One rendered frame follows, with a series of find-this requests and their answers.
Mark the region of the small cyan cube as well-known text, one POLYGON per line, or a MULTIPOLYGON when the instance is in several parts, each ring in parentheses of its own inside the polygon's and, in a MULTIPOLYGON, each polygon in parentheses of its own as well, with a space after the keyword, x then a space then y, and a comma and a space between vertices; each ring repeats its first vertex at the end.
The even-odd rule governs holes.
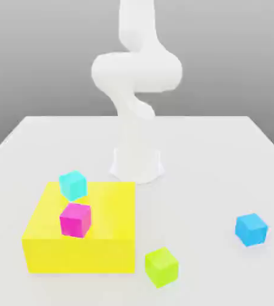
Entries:
POLYGON ((88 195, 87 180, 77 170, 59 176, 61 194, 69 201, 75 201, 88 195))

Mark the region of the large yellow box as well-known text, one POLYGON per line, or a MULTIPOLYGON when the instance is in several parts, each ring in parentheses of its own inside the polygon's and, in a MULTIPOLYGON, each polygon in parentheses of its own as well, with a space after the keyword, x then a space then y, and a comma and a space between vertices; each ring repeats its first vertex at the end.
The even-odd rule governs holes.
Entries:
POLYGON ((89 182, 92 225, 85 237, 61 233, 68 205, 58 182, 49 182, 26 226, 22 246, 30 273, 134 273, 135 183, 89 182))

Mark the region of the small lime green cube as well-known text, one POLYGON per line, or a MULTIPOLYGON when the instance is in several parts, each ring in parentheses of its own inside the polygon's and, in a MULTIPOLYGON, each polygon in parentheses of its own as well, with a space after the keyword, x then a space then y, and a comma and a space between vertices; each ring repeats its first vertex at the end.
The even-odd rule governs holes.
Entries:
POLYGON ((162 247, 145 255, 145 272, 156 288, 161 288, 178 278, 179 262, 162 247))

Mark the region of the small blue cube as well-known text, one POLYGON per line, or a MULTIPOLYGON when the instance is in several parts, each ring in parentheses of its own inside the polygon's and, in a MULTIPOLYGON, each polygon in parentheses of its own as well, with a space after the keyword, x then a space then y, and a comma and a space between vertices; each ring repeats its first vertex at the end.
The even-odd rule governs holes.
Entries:
POLYGON ((235 234, 246 247, 264 243, 267 231, 267 224, 256 213, 236 219, 235 234))

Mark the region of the small magenta cube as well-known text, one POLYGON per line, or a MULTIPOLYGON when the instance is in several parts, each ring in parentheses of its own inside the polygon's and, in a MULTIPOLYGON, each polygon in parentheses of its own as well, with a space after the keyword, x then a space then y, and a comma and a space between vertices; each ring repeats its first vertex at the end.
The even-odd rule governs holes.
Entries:
POLYGON ((69 203, 59 216, 62 235, 83 238, 92 225, 91 207, 69 203))

